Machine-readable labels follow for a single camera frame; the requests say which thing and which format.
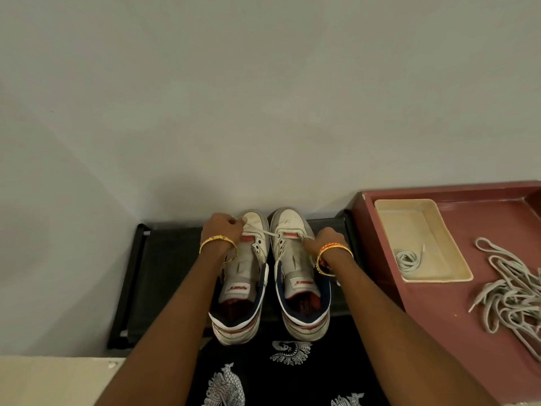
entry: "gold bangle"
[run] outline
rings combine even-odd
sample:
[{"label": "gold bangle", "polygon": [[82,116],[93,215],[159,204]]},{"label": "gold bangle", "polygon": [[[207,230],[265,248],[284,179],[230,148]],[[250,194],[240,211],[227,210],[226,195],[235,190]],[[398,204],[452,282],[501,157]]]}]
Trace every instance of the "gold bangle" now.
[{"label": "gold bangle", "polygon": [[224,261],[223,263],[226,264],[227,262],[231,262],[233,259],[235,259],[237,257],[237,251],[236,251],[236,245],[235,243],[227,238],[227,237],[224,237],[223,235],[216,235],[214,237],[210,237],[209,239],[206,239],[205,241],[201,242],[201,246],[199,246],[199,254],[201,254],[201,250],[203,249],[203,246],[205,246],[207,243],[211,242],[211,241],[216,241],[216,240],[222,240],[222,241],[227,241],[229,242],[231,245],[233,245],[235,247],[235,256],[227,261]]},{"label": "gold bangle", "polygon": [[341,245],[341,244],[327,244],[325,246],[323,246],[321,248],[321,250],[319,251],[319,255],[318,255],[318,258],[315,260],[315,268],[318,270],[319,273],[321,273],[322,275],[325,275],[325,276],[330,276],[330,277],[335,277],[336,275],[333,275],[332,273],[326,273],[326,272],[323,272],[321,270],[321,268],[319,267],[319,262],[320,262],[320,259],[321,259],[321,255],[323,254],[323,252],[331,249],[331,248],[342,248],[342,249],[345,249],[347,252],[350,253],[351,257],[354,258],[353,256],[353,252],[351,252],[351,250],[344,246],[344,245]]}]

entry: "white paisley print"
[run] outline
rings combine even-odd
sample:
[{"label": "white paisley print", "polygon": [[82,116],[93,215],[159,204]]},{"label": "white paisley print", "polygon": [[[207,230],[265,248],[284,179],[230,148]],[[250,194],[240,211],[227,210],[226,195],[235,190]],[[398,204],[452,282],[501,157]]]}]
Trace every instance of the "white paisley print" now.
[{"label": "white paisley print", "polygon": [[286,365],[300,365],[307,360],[310,353],[310,342],[299,341],[274,341],[272,343],[274,349],[278,350],[277,354],[270,357],[274,362],[282,362]]},{"label": "white paisley print", "polygon": [[351,396],[338,396],[335,400],[331,401],[331,406],[361,406],[359,399],[364,395],[364,393],[352,393]]},{"label": "white paisley print", "polygon": [[207,397],[203,406],[245,406],[246,399],[239,376],[231,371],[233,363],[226,364],[222,372],[214,373],[208,381]]}]

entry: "hand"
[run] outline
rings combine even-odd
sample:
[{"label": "hand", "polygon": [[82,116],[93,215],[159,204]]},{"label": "hand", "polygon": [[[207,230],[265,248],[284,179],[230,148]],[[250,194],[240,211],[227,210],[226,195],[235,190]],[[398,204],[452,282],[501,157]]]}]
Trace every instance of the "hand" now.
[{"label": "hand", "polygon": [[[306,248],[306,251],[315,258],[319,255],[321,248],[327,244],[341,244],[349,249],[346,238],[344,238],[342,234],[336,232],[333,228],[329,227],[319,231],[318,236],[315,237],[315,239],[304,239],[302,243]],[[330,248],[323,252],[321,258],[323,258],[331,267],[339,264],[341,260],[352,259],[349,252],[342,248]]]},{"label": "hand", "polygon": [[[231,239],[235,245],[238,245],[245,223],[245,217],[237,219],[228,214],[212,214],[210,219],[203,225],[203,230],[201,231],[201,242],[206,241],[210,237],[222,235],[223,237]],[[203,251],[214,252],[219,254],[221,257],[225,257],[231,248],[233,248],[233,245],[231,245],[229,242],[217,239],[215,241],[208,242],[205,246],[203,246],[201,253],[203,253]]]}]

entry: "pile of shoelaces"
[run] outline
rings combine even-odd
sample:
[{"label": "pile of shoelaces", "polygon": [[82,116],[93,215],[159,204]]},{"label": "pile of shoelaces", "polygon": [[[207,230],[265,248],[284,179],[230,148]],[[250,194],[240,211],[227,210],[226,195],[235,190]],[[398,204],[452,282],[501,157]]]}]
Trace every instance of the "pile of shoelaces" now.
[{"label": "pile of shoelaces", "polygon": [[[481,242],[492,249],[483,248]],[[476,305],[483,304],[485,330],[495,334],[501,323],[511,329],[541,362],[541,268],[537,268],[537,275],[533,275],[522,260],[487,238],[477,238],[475,246],[481,251],[498,254],[490,255],[489,263],[502,279],[486,284],[469,312]]]}]

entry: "white sneaker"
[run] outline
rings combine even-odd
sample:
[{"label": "white sneaker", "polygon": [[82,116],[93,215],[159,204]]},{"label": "white sneaker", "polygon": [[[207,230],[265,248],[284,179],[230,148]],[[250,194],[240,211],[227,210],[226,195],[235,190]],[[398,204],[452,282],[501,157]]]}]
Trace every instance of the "white sneaker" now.
[{"label": "white sneaker", "polygon": [[331,283],[314,270],[302,239],[314,238],[306,219],[293,208],[274,212],[270,230],[275,258],[274,280],[288,332],[300,341],[317,341],[329,327]]},{"label": "white sneaker", "polygon": [[223,345],[246,343],[255,336],[267,286],[269,224],[257,211],[247,211],[244,217],[247,221],[237,245],[238,256],[223,266],[223,286],[219,296],[215,291],[209,312],[214,334]]}]

